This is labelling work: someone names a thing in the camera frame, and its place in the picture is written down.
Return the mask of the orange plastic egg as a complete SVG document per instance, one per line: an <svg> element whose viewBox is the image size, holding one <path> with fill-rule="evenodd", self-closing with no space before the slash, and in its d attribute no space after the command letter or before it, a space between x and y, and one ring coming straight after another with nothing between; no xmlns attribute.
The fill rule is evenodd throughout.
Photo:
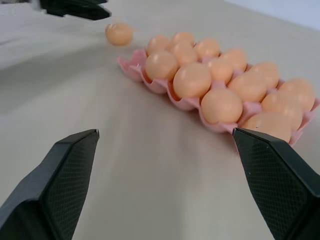
<svg viewBox="0 0 320 240"><path fill-rule="evenodd" d="M216 82L227 84L233 75L232 65L222 58L213 58L205 63L209 68L211 77Z"/></svg>
<svg viewBox="0 0 320 240"><path fill-rule="evenodd" d="M133 29L126 23L116 22L105 28L105 37L113 46L126 46L133 40Z"/></svg>
<svg viewBox="0 0 320 240"><path fill-rule="evenodd" d="M220 54L220 44L214 38L205 38L197 42L193 49L199 59L207 57L218 57Z"/></svg>
<svg viewBox="0 0 320 240"><path fill-rule="evenodd" d="M151 53L145 62L145 72L149 79L171 81L178 70L176 58L166 50Z"/></svg>
<svg viewBox="0 0 320 240"><path fill-rule="evenodd" d="M245 71L247 68L247 55L242 48L231 48L223 52L220 58L228 61L234 70Z"/></svg>
<svg viewBox="0 0 320 240"><path fill-rule="evenodd" d="M199 62L183 65L173 78L173 90L179 98L200 98L211 86L209 68Z"/></svg>
<svg viewBox="0 0 320 240"><path fill-rule="evenodd" d="M146 47L146 54L149 56L150 54L165 50L170 43L170 39L164 35L158 34L154 37L152 37Z"/></svg>
<svg viewBox="0 0 320 240"><path fill-rule="evenodd" d="M268 85L261 74L245 72L236 76L228 84L228 88L236 92L244 102L260 102L267 92Z"/></svg>
<svg viewBox="0 0 320 240"><path fill-rule="evenodd" d="M280 113L261 112L241 125L242 128L269 134L287 143L291 139L290 122Z"/></svg>
<svg viewBox="0 0 320 240"><path fill-rule="evenodd" d="M292 78L285 81L278 89L292 94L305 112L310 112L313 108L316 100L315 88L307 79Z"/></svg>
<svg viewBox="0 0 320 240"><path fill-rule="evenodd" d="M195 45L195 37L191 32L177 32L171 39L171 43L178 44L178 43L188 43L192 47Z"/></svg>
<svg viewBox="0 0 320 240"><path fill-rule="evenodd" d="M303 121L303 109L299 102L287 92L275 91L269 93L261 102L265 112L278 113L286 117L291 131L299 129Z"/></svg>
<svg viewBox="0 0 320 240"><path fill-rule="evenodd" d="M276 88L279 83L280 70L274 62L259 62L253 65L249 71L263 75L269 89Z"/></svg>
<svg viewBox="0 0 320 240"><path fill-rule="evenodd" d="M170 52L175 57L179 67L198 61L196 51L185 41L173 44L170 47Z"/></svg>
<svg viewBox="0 0 320 240"><path fill-rule="evenodd" d="M236 123L243 112L243 102L228 88L214 88L202 98L201 111L210 124Z"/></svg>

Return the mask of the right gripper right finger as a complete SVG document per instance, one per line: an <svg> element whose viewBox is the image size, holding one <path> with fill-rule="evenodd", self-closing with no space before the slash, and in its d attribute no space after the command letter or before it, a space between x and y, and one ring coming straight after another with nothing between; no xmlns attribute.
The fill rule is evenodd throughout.
<svg viewBox="0 0 320 240"><path fill-rule="evenodd" d="M284 140L234 128L245 177L275 240L320 240L320 175Z"/></svg>

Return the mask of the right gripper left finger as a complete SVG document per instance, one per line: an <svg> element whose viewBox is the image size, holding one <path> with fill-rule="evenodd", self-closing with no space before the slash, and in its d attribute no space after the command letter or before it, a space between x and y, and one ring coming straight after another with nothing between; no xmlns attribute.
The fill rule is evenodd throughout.
<svg viewBox="0 0 320 240"><path fill-rule="evenodd" d="M51 147L0 207L0 240L72 240L99 138L89 129Z"/></svg>

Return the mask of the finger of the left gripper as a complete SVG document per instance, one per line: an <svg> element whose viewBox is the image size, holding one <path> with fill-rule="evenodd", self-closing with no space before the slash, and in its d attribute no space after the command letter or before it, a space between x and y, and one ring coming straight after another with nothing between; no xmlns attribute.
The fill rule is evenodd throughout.
<svg viewBox="0 0 320 240"><path fill-rule="evenodd" d="M46 9L46 13L58 17L69 15L91 21L103 20L111 16L108 10L99 5L80 5L73 3L53 3Z"/></svg>
<svg viewBox="0 0 320 240"><path fill-rule="evenodd" d="M41 5L100 5L108 0L39 0Z"/></svg>

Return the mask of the pink plastic egg tray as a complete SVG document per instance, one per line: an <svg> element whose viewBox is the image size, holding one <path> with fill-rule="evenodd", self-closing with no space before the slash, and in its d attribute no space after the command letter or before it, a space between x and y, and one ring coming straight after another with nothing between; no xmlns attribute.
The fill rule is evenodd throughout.
<svg viewBox="0 0 320 240"><path fill-rule="evenodd" d="M174 93L172 84L166 79L150 80L146 75L145 63L147 54L144 49L137 49L133 51L131 60L127 61L123 57L119 57L117 62L122 71L133 81L142 82L153 93L158 95L166 94L173 105L183 111L198 110L199 118L202 124L212 132L216 133L232 133L233 129L241 126L252 116L262 112L262 106L259 102L243 103L243 111L237 122L233 123L208 123L201 110L200 98L181 98L179 99Z"/></svg>

